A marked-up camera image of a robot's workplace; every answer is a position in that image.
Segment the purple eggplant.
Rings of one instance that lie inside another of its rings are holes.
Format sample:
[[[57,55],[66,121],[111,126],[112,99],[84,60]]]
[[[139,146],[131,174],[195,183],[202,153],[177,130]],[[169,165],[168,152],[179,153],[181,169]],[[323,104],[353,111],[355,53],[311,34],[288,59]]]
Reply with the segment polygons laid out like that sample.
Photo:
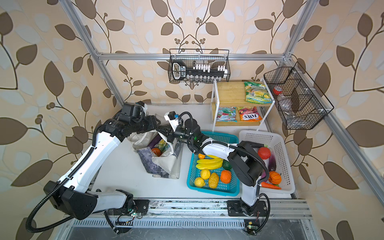
[[[162,137],[157,134],[152,140],[151,142],[148,144],[148,147],[150,149],[154,148],[160,141],[162,140]]]

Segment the orange persimmon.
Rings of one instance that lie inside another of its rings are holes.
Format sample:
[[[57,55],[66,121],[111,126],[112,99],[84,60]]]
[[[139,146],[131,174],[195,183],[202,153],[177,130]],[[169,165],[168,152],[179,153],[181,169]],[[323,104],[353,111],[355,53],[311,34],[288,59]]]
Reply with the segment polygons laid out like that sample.
[[[152,148],[151,150],[156,157],[160,157],[162,155],[162,151],[159,148]]]

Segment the cream canvas grocery bag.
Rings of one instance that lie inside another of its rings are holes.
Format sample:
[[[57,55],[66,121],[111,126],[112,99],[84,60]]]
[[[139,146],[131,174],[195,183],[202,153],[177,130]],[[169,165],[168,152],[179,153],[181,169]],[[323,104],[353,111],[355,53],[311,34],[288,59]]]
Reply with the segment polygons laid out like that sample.
[[[132,134],[128,140],[146,172],[154,178],[178,179],[180,177],[183,150],[180,141],[168,143],[156,131]]]

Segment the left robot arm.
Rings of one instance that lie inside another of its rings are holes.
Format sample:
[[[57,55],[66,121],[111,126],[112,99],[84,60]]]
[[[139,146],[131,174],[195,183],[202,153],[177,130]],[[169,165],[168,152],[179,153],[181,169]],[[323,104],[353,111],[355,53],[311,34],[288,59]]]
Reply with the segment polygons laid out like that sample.
[[[143,102],[125,103],[112,119],[95,129],[91,146],[76,164],[57,182],[50,181],[45,185],[46,196],[26,219],[28,232],[45,232],[71,219],[84,220],[91,214],[112,209],[120,210],[124,214],[135,209],[131,193],[123,190],[109,193],[90,192],[88,189],[109,154],[124,139],[132,133],[142,134],[156,129],[158,119],[155,116],[146,116],[147,108]],[[47,201],[68,217],[46,227],[33,227],[35,215]]]

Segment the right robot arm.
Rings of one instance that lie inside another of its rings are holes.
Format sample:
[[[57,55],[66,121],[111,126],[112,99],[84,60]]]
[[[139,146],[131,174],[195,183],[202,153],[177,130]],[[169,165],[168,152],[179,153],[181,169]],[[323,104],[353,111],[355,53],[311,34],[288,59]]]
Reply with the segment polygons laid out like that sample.
[[[183,140],[194,154],[212,155],[230,163],[236,177],[243,184],[240,208],[243,214],[254,215],[262,196],[262,183],[269,178],[268,167],[254,150],[256,144],[247,141],[239,144],[215,141],[201,132],[200,126],[189,112],[178,115],[172,111],[166,113],[164,118],[170,126],[158,131],[167,140]]]

